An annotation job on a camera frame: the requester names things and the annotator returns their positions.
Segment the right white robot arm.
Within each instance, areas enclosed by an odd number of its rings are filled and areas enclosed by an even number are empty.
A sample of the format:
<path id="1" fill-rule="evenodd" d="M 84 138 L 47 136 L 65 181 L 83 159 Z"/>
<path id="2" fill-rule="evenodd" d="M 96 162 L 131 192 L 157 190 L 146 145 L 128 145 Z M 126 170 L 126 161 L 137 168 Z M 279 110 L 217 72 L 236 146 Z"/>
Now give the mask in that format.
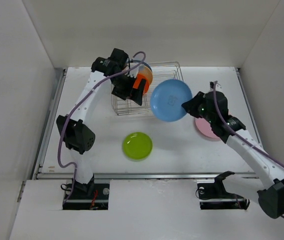
<path id="1" fill-rule="evenodd" d="M 255 143 L 246 126 L 229 114 L 228 100 L 220 91 L 198 92 L 182 104 L 186 113 L 204 119 L 213 133 L 232 148 L 257 175 L 243 178 L 232 171 L 217 175 L 203 185 L 202 200 L 243 197 L 259 204 L 266 215 L 277 219 L 284 214 L 284 166 Z"/>

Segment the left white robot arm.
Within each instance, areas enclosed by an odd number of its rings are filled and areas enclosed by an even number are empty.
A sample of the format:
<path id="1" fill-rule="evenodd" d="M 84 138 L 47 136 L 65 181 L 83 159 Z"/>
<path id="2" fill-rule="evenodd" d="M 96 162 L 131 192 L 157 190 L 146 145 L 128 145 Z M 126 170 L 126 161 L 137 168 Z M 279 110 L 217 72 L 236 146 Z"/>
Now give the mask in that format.
<path id="1" fill-rule="evenodd" d="M 139 70 L 147 67 L 146 54 L 137 52 L 133 57 L 115 48 L 108 58 L 98 57 L 91 66 L 89 79 L 73 108 L 56 120 L 60 139 L 57 147 L 57 163 L 65 169 L 74 167 L 70 192 L 89 198 L 94 191 L 94 173 L 85 159 L 86 152 L 94 145 L 96 135 L 89 128 L 95 108 L 100 101 L 106 83 L 113 85 L 113 94 L 124 100 L 140 103 L 145 82 L 134 88 Z"/>

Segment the small orange plate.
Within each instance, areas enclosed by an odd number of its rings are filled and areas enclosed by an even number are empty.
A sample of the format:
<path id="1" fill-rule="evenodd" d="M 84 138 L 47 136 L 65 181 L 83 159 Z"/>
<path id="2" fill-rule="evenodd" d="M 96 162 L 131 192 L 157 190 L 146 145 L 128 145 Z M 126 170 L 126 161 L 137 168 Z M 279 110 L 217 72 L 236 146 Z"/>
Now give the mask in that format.
<path id="1" fill-rule="evenodd" d="M 143 90 L 143 94 L 146 94 L 148 89 L 149 89 L 150 83 L 149 83 L 148 79 L 144 75 L 142 75 L 142 74 L 138 74 L 137 75 L 137 79 L 135 80 L 133 88 L 134 89 L 138 89 L 138 87 L 139 87 L 139 85 L 140 85 L 142 80 L 146 81 L 146 83 L 144 85 L 144 90 Z"/>

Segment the lime green plate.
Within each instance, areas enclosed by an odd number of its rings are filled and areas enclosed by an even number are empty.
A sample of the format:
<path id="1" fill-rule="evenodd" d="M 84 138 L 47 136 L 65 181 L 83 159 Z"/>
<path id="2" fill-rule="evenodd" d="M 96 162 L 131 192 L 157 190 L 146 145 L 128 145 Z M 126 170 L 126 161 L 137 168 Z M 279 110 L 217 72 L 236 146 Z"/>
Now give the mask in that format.
<path id="1" fill-rule="evenodd" d="M 131 160 L 142 161 L 153 149 L 151 138 L 143 132 L 133 132 L 125 137 L 122 143 L 124 154 Z"/>

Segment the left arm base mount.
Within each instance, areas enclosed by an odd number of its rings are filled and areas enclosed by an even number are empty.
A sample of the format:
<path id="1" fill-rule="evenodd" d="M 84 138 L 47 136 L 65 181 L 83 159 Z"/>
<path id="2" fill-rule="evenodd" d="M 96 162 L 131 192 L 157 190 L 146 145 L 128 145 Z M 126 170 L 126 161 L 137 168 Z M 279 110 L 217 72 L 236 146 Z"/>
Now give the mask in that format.
<path id="1" fill-rule="evenodd" d="M 75 182 L 72 188 L 72 183 L 63 183 L 60 188 L 64 191 L 63 210 L 108 210 L 110 182 L 95 181 L 92 178 L 88 184 Z"/>

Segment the pink plate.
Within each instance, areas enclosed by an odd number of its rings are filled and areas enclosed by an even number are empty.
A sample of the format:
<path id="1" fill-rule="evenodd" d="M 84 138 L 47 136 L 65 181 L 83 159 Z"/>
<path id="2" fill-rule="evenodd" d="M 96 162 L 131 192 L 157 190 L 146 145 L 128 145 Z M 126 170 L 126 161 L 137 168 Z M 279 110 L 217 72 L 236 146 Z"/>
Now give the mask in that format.
<path id="1" fill-rule="evenodd" d="M 205 137 L 207 137 L 210 140 L 220 141 L 221 139 L 216 136 L 212 129 L 210 124 L 203 118 L 195 118 L 194 120 L 195 128 L 199 131 L 199 133 Z"/>

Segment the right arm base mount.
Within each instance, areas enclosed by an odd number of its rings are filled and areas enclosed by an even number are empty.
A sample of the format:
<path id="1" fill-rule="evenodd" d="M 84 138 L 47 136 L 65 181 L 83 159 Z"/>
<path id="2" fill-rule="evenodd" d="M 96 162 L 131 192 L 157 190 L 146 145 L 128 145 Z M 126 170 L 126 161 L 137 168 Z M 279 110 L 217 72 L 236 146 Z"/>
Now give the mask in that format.
<path id="1" fill-rule="evenodd" d="M 223 180 L 235 173 L 227 171 L 217 175 L 213 181 L 198 181 L 195 196 L 201 210 L 247 210 L 250 200 L 227 192 Z"/>

